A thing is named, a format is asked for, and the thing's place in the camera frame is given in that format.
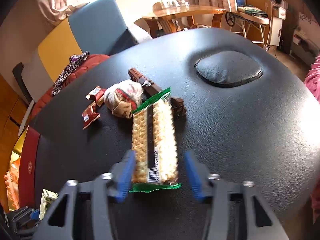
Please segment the small carton box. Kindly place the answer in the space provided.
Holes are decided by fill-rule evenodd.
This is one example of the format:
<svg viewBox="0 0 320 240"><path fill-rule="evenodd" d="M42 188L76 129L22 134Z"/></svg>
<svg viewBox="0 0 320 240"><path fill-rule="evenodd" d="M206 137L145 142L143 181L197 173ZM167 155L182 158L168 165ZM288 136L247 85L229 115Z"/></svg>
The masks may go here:
<svg viewBox="0 0 320 240"><path fill-rule="evenodd" d="M47 210L49 209L51 204L58 198L58 196L59 195L56 192L52 192L47 189L42 190L39 220L42 220L44 218Z"/></svg>

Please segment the brown block bar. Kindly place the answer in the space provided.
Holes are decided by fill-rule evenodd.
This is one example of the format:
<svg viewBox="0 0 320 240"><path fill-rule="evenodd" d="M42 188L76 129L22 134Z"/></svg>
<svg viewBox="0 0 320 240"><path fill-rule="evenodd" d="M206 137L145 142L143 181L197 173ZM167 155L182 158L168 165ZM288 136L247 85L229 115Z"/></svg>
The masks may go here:
<svg viewBox="0 0 320 240"><path fill-rule="evenodd" d="M160 93L164 91L164 89L159 87L156 83L148 79L146 76L144 76L135 68L129 69L128 74L132 81L135 81L141 84L144 90L144 94L148 99L153 96L160 95ZM175 119L186 116L186 108L184 106L184 100L182 98L171 96L169 98L169 102L171 103L173 116Z"/></svg>

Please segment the wooden shelf with clutter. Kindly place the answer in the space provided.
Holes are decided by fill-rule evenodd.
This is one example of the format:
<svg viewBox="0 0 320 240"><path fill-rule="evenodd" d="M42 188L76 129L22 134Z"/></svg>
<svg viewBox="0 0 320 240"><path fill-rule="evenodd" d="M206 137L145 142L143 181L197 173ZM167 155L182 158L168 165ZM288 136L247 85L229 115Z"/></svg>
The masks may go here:
<svg viewBox="0 0 320 240"><path fill-rule="evenodd" d="M225 13L229 30L264 49L280 44L286 8L273 0L236 0L237 12Z"/></svg>

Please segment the red candy wrapper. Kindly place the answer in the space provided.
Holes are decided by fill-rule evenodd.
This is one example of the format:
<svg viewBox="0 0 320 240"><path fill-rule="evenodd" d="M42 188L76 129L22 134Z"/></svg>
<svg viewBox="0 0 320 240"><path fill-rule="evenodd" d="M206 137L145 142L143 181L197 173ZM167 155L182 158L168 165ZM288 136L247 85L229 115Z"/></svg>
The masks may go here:
<svg viewBox="0 0 320 240"><path fill-rule="evenodd" d="M91 101L91 103L82 113L83 130L86 129L92 122L100 118L100 114L97 113L96 110L104 103L105 91L106 88L96 86L86 95L86 99Z"/></svg>

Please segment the crumpled white snack bag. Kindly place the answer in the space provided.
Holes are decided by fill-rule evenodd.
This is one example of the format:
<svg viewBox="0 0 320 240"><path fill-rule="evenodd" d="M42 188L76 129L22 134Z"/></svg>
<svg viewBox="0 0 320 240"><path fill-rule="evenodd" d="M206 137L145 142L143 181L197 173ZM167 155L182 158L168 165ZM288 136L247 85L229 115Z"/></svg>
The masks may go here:
<svg viewBox="0 0 320 240"><path fill-rule="evenodd" d="M140 83L124 80L109 87L104 92L107 108L120 118L130 119L144 100L144 90Z"/></svg>

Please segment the pink quilted garment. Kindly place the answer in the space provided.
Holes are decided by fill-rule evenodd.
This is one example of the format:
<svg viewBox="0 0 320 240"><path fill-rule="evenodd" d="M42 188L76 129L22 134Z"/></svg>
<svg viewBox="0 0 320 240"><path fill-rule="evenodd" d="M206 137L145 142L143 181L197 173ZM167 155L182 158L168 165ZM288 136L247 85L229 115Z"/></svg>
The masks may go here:
<svg viewBox="0 0 320 240"><path fill-rule="evenodd" d="M311 69L308 72L304 85L310 90L316 100L320 103L320 55L317 55Z"/></svg>

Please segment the black round cushion pad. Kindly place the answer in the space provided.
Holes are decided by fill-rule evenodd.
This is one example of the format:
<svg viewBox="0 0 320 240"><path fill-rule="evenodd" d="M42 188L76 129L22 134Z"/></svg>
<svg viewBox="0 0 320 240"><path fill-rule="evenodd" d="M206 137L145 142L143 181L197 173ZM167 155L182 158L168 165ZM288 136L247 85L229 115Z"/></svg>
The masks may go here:
<svg viewBox="0 0 320 240"><path fill-rule="evenodd" d="M242 86L263 75L257 62L237 51L222 51L205 57L194 68L203 81L220 88Z"/></svg>

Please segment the leopard print cloth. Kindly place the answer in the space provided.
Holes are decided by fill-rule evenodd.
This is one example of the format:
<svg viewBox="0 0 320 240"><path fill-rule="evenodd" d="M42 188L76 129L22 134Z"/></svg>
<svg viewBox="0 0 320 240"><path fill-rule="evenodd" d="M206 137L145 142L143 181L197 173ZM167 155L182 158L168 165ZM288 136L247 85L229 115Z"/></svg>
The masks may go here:
<svg viewBox="0 0 320 240"><path fill-rule="evenodd" d="M56 96L62 90L63 84L89 57L90 52L86 51L80 55L72 55L69 57L69 64L62 70L52 88L52 96Z"/></svg>

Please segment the red quilted jacket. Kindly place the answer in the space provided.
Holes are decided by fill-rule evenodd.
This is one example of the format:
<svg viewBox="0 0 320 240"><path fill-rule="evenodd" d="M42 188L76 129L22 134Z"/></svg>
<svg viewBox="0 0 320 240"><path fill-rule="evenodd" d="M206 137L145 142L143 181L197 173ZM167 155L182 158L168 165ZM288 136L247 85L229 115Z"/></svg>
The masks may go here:
<svg viewBox="0 0 320 240"><path fill-rule="evenodd" d="M106 61L110 57L105 54L91 54L89 55L88 59L73 73L69 76L69 78L66 80L66 82L63 84L62 89L70 85L73 81L78 79L80 76L87 73L89 70L93 69L100 63ZM40 97L40 99L35 103L32 111L31 111L31 118L34 118L45 106L46 104L52 100L52 87L50 87L43 96Z"/></svg>

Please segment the wooden side table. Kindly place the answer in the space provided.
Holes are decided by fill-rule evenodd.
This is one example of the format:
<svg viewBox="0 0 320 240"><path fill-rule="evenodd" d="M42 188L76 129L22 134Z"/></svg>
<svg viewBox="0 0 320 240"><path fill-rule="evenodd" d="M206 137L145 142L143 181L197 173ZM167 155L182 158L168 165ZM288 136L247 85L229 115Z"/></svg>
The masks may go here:
<svg viewBox="0 0 320 240"><path fill-rule="evenodd" d="M177 32L173 20L186 17L188 24L193 27L195 25L194 16L196 15L212 15L213 19L210 27L221 28L221 19L224 13L225 9L218 7L189 5L155 10L142 16L142 19L148 24L151 35L155 33L157 24L160 24L165 34L172 34Z"/></svg>

